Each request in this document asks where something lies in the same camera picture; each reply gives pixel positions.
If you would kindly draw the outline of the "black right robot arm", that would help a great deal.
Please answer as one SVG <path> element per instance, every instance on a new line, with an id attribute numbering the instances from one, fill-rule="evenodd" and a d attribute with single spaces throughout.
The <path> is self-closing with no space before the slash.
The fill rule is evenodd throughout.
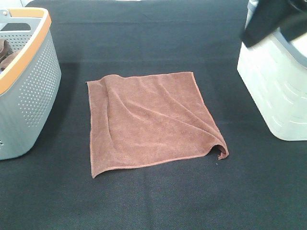
<path id="1" fill-rule="evenodd" d="M 259 0 L 242 30 L 240 39 L 250 48 L 273 32 L 281 30 L 290 42 L 307 32 L 307 2 L 305 0 Z"/>

